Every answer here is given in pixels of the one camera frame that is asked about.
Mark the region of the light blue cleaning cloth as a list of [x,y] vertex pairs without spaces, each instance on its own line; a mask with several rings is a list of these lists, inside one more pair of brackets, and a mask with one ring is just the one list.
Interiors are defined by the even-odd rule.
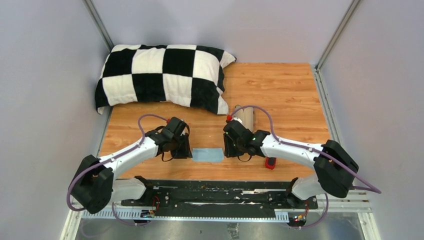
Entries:
[[192,151],[194,162],[220,163],[224,160],[222,148],[194,148]]

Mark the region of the beige plaid glasses case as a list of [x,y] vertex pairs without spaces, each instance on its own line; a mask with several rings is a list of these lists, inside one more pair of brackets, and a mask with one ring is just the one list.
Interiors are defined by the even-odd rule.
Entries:
[[255,109],[253,107],[246,107],[240,110],[241,107],[241,105],[234,107],[236,113],[233,117],[238,118],[243,126],[253,133],[255,131]]

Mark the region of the red sunglasses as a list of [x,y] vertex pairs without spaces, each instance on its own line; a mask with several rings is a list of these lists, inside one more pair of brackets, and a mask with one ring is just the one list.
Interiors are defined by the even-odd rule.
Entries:
[[275,157],[266,157],[265,158],[265,167],[267,169],[273,170],[276,166],[277,159]]

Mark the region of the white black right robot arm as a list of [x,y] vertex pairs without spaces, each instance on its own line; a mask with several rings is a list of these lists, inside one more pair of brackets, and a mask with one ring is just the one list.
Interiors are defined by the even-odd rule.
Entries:
[[273,136],[270,132],[251,132],[238,120],[227,121],[223,128],[224,155],[285,159],[314,170],[307,177],[296,177],[285,191],[286,204],[298,209],[315,195],[328,194],[345,198],[350,191],[359,166],[334,140],[324,144],[304,143]]

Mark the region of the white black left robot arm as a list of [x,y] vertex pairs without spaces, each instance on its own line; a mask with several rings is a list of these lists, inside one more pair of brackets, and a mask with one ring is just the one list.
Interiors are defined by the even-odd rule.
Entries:
[[[77,212],[96,214],[106,206],[123,200],[135,200],[140,206],[149,206],[153,193],[141,177],[121,179],[120,176],[143,161],[163,156],[182,155],[191,158],[190,127],[177,117],[166,119],[165,126],[141,131],[141,138],[114,153],[96,157],[92,154],[81,161],[67,190],[66,203]],[[77,200],[81,208],[72,205]]]

